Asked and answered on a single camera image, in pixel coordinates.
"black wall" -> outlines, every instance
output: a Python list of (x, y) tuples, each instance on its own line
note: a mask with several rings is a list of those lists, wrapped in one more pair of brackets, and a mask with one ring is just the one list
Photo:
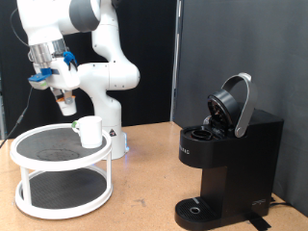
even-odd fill
[[(35, 73), (27, 58), (29, 48), (19, 42), (10, 26), (15, 8), (15, 1), (0, 1), (0, 73), (8, 132), (26, 107), (30, 91), (27, 78)], [(135, 89), (108, 92), (122, 105), (122, 125), (169, 121), (176, 0), (122, 1), (116, 12), (122, 50), (141, 73)], [(13, 17), (13, 25), (27, 41), (18, 13)], [(64, 40), (79, 64), (106, 62), (92, 50), (90, 33), (65, 36)], [(64, 117), (50, 89), (33, 90), (29, 110), (13, 138), (38, 126), (93, 115), (89, 97), (82, 90), (75, 90), (74, 94), (78, 112)]]
[[(308, 215), (308, 2), (185, 0), (174, 121), (202, 124), (209, 94), (240, 72), (256, 108), (285, 119), (273, 191)], [(244, 85), (233, 90), (244, 101)]]

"black coffee maker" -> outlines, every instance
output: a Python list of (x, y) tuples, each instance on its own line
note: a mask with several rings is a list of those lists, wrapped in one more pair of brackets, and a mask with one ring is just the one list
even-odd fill
[[(229, 93), (240, 81), (247, 86), (242, 106)], [(179, 159), (203, 169), (200, 196), (175, 207), (181, 227), (209, 230), (268, 214), (283, 119), (255, 110), (257, 97), (248, 74), (232, 76), (208, 97), (204, 124), (181, 131)]]

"table surface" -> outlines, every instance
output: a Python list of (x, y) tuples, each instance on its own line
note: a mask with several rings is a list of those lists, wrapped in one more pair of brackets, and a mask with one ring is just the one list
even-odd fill
[[(199, 196), (202, 170), (179, 161), (180, 130), (173, 122), (123, 128), (130, 151), (113, 161), (111, 198), (87, 215), (65, 220), (31, 218), (18, 210), (14, 194), (20, 170), (10, 158), (12, 140), (7, 141), (0, 150), (0, 230), (183, 230), (174, 221), (174, 206)], [(106, 162), (97, 166), (106, 169)], [(275, 206), (265, 220), (270, 231), (308, 230), (307, 217), (292, 207)], [(216, 230), (256, 231), (248, 221)]]

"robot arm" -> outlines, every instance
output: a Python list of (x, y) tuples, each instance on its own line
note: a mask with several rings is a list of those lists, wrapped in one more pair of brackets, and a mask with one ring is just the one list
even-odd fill
[(65, 116), (76, 113), (71, 91), (80, 80), (77, 61), (63, 35), (93, 31), (100, 21), (100, 0), (17, 0), (22, 26), (28, 36), (29, 59), (36, 75), (30, 84), (53, 91)]
[(101, 21), (92, 32), (94, 51), (108, 63), (79, 66), (80, 89), (85, 91), (94, 106), (96, 116), (102, 117), (103, 129), (112, 137), (113, 159), (127, 151), (126, 134), (121, 130), (121, 105), (107, 95), (107, 90), (128, 90), (140, 81), (140, 73), (122, 52), (116, 17), (117, 0), (101, 1)]

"black cable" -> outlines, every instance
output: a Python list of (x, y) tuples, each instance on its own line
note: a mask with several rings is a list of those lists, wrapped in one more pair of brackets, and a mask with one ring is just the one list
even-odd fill
[(269, 207), (271, 208), (271, 207), (276, 206), (276, 205), (286, 205), (286, 206), (291, 206), (291, 207), (293, 207), (293, 205), (290, 204), (290, 203), (288, 203), (288, 202), (271, 203)]
[(18, 118), (14, 128), (11, 130), (11, 132), (8, 134), (8, 136), (6, 137), (5, 140), (3, 140), (3, 142), (1, 143), (0, 145), (0, 148), (3, 146), (3, 144), (10, 138), (11, 134), (13, 133), (13, 131), (16, 129), (16, 127), (20, 124), (21, 120), (23, 119), (23, 117), (25, 116), (25, 113), (27, 112), (28, 110), (28, 107), (29, 107), (29, 102), (30, 102), (30, 97), (31, 97), (31, 93), (32, 93), (32, 87), (30, 89), (30, 93), (29, 93), (29, 97), (28, 97), (28, 103), (27, 103), (27, 107), (25, 108), (25, 110), (22, 112), (22, 114), (20, 115), (20, 117)]
[(18, 11), (18, 8), (16, 8), (12, 13), (11, 13), (11, 18), (10, 18), (10, 22), (11, 22), (11, 27), (12, 27), (12, 30), (13, 30), (13, 33), (17, 36), (17, 38), (23, 43), (25, 44), (26, 46), (29, 47), (29, 45), (24, 42), (23, 40), (21, 40), (21, 38), (18, 36), (17, 32), (15, 31), (15, 29), (13, 28), (13, 22), (12, 22), (12, 18), (13, 18), (13, 15), (15, 14), (15, 12)]

